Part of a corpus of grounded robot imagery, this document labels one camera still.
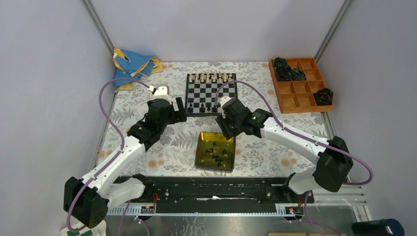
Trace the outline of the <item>black white chess board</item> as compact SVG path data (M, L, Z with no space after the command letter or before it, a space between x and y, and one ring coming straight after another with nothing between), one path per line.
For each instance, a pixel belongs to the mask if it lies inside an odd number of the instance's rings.
M199 107L194 108L193 113L189 114L187 112L188 117L207 117L207 116L218 116L221 114L222 110L220 107L217 107L218 112L212 113L207 112L207 104L211 103L211 108L213 104L216 104L216 93L219 93L218 97L221 98L223 96L228 96L230 98L237 98L238 97L238 88L237 84L230 83L227 85L224 84L187 84L186 83L186 90L185 90L185 107L186 110L189 107L189 104L198 103ZM200 113L199 109L201 103L204 103L206 108L205 113Z

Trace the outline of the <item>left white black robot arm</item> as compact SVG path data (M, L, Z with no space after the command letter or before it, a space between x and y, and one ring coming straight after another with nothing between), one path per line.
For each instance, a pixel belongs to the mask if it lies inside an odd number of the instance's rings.
M68 213L66 224L71 232L96 227L109 210L129 200L147 202L151 199L152 188L136 177L122 183L115 183L115 180L134 159L159 141L169 124L187 120L182 98L177 97L175 104L177 110L174 103L165 98L148 101L148 112L129 128L116 150L81 178L70 177L66 181L63 209Z

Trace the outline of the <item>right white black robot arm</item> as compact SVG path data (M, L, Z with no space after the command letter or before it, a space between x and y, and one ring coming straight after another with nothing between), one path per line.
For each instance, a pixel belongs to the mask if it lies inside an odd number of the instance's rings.
M343 139L314 137L292 126L279 124L270 112L262 109L252 112L236 98L222 97L220 108L222 114L216 122L226 139L244 133L274 141L314 164L313 168L293 173L286 179L282 189L284 200L293 203L303 193L314 189L336 193L346 180L353 161L346 155L348 149Z

